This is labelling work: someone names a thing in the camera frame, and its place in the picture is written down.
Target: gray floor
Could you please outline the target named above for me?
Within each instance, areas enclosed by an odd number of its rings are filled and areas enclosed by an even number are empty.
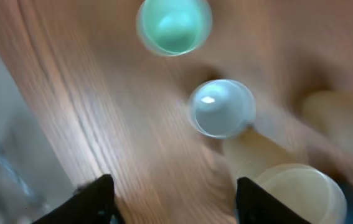
[[[72,192],[73,186],[25,104],[0,58],[0,148],[31,188],[43,196],[49,210]],[[7,220],[28,211],[21,191],[0,168],[0,211]]]

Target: green cup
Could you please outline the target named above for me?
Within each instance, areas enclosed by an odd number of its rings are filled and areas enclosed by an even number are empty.
[[[162,56],[177,56],[205,42],[212,15],[205,0],[145,0],[136,26],[149,50]]]

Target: wood grain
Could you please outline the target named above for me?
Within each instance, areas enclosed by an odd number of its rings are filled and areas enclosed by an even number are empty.
[[[116,182],[127,223],[233,223],[218,144],[188,122],[212,77],[246,84],[255,129],[353,184],[353,155],[297,115],[315,90],[353,91],[353,0],[210,0],[206,44],[157,57],[136,35],[142,1],[0,0],[0,54],[74,184]]]

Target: brown wooden surface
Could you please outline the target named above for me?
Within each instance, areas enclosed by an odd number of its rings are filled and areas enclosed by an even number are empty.
[[[233,78],[255,129],[353,184],[353,156],[295,115],[309,90],[353,91],[353,0],[210,0],[206,44],[180,57],[136,35],[141,1],[0,0],[0,54],[75,184],[111,173],[127,223],[233,223],[232,181],[188,122],[195,86]]]

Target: wooden table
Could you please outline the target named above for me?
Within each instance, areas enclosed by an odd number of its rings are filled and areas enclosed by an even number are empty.
[[[219,77],[251,89],[259,133],[353,184],[353,156],[295,107],[353,91],[353,0],[210,0],[205,45],[170,58],[139,41],[141,3],[0,0],[1,57],[74,184],[111,173],[127,223],[233,223],[218,143],[186,116],[191,91]]]

